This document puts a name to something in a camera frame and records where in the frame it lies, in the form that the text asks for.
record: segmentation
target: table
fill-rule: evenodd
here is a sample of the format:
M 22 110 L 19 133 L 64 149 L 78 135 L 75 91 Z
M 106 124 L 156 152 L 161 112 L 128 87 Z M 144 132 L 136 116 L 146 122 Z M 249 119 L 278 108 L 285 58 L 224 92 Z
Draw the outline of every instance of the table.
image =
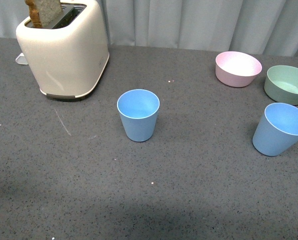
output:
M 215 76 L 218 52 L 110 46 L 84 100 L 40 93 L 16 39 L 0 38 L 0 239 L 298 239 L 298 143 L 259 153 L 267 70 L 247 87 Z M 153 136 L 133 142 L 117 99 L 160 98 Z

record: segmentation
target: blue cup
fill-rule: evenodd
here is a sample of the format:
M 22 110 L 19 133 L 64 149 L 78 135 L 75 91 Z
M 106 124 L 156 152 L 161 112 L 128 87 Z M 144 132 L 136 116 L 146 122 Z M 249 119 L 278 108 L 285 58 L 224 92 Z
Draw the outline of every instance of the blue cup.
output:
M 298 142 L 298 108 L 282 102 L 269 104 L 252 138 L 254 147 L 277 156 Z
M 154 133 L 160 101 L 153 92 L 134 89 L 122 94 L 117 108 L 128 138 L 144 142 Z

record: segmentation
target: cream toaster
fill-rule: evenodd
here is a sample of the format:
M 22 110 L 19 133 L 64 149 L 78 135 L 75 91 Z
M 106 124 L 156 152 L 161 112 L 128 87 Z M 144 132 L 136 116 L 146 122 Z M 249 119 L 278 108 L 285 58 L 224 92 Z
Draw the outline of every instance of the cream toaster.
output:
M 45 28 L 27 17 L 16 38 L 40 91 L 76 99 L 97 85 L 109 59 L 101 8 L 96 0 L 61 0 L 63 13 Z

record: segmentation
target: white curtain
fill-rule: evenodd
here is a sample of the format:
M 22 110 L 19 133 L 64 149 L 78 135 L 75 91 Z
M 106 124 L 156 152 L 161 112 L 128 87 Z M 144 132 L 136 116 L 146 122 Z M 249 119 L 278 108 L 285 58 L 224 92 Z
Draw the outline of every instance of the white curtain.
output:
M 110 44 L 298 56 L 298 0 L 98 0 Z M 15 38 L 24 0 L 0 0 Z

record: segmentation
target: toast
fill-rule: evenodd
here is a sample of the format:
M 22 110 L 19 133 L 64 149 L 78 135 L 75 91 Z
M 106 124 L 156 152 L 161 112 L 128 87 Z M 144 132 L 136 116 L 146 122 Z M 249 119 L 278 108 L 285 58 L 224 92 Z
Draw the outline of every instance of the toast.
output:
M 24 0 L 29 6 L 29 16 L 36 29 L 45 28 L 62 11 L 60 0 Z

